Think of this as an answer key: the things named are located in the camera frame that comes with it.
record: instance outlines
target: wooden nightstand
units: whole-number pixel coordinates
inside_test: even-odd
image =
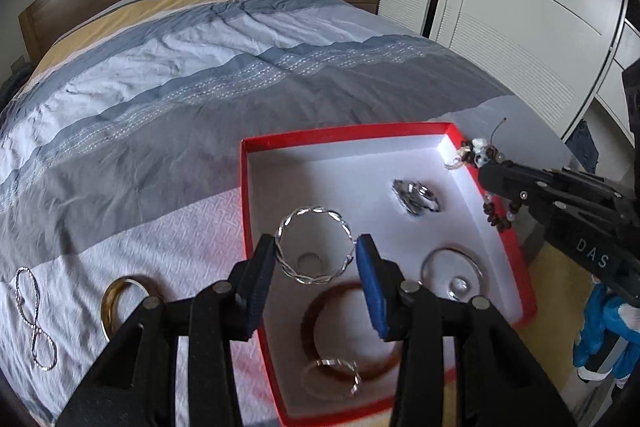
[[[373,13],[373,15],[378,15],[378,7],[380,6],[380,0],[343,0],[348,2],[352,6],[356,8],[360,8],[365,12]]]

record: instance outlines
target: bed sheet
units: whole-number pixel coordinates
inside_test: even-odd
[[[242,138],[426,120],[488,138],[504,117],[495,144],[507,157],[569,163],[489,74],[341,0],[125,0],[63,36],[2,112],[0,369],[53,422],[106,345],[111,281],[144,274],[170,301],[226,278],[243,258]],[[39,323],[58,346],[46,373],[14,301],[20,266],[38,280]],[[273,420],[257,341],[233,354],[245,424]]]

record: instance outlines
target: blue glove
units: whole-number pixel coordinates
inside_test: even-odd
[[[594,373],[585,369],[590,357],[603,348],[606,331],[619,335],[628,345],[612,367]],[[626,304],[622,298],[610,293],[604,284],[597,284],[584,308],[584,326],[574,345],[574,365],[581,378],[602,380],[609,373],[619,385],[626,381],[640,358],[640,309]]]

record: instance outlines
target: metal bolt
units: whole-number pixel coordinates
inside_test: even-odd
[[[213,285],[213,291],[215,293],[229,293],[233,289],[229,281],[218,281]]]
[[[142,305],[147,310],[153,310],[155,308],[158,308],[158,306],[160,305],[160,299],[158,297],[147,297],[142,301]]]
[[[471,305],[476,310],[488,310],[491,307],[491,302],[488,298],[483,297],[482,295],[476,295],[471,299]]]
[[[404,280],[400,283],[400,289],[404,293],[416,293],[420,289],[420,283],[410,280]]]

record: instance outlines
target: gold bangle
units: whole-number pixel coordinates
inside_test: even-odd
[[[153,282],[153,280],[147,277],[141,277],[138,275],[126,275],[124,277],[118,277],[116,280],[114,280],[105,290],[104,295],[102,296],[102,304],[100,305],[102,333],[104,333],[107,341],[110,341],[113,338],[113,335],[115,335],[116,333],[116,330],[113,329],[115,305],[118,303],[118,299],[120,298],[120,295],[122,294],[124,289],[129,285],[137,286],[143,292],[145,292],[147,296],[162,298],[162,296],[158,292],[158,289],[156,288],[156,284]]]

